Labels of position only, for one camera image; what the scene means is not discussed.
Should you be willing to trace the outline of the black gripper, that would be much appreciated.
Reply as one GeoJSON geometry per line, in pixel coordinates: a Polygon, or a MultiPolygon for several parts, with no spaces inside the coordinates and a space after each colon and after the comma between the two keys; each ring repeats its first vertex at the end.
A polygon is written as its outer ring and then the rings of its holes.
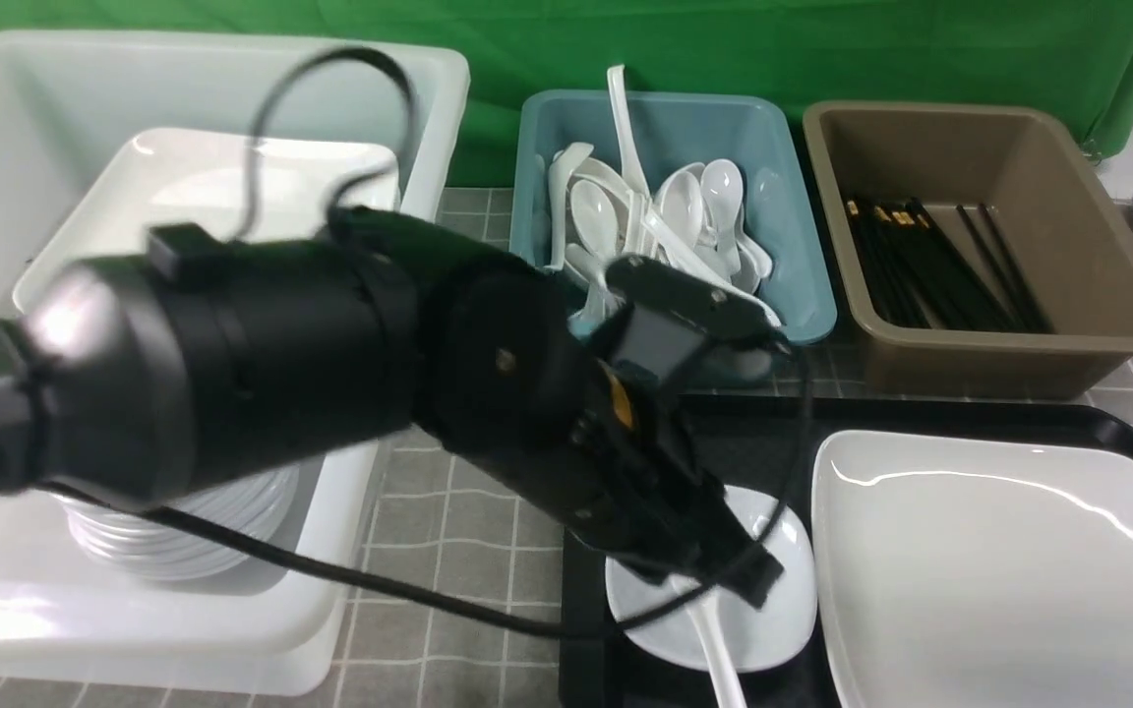
{"type": "Polygon", "coordinates": [[[680,413],[602,364],[572,390],[581,404],[538,461],[538,507],[648,585],[715,585],[761,608],[784,568],[697,461],[680,413]]]}

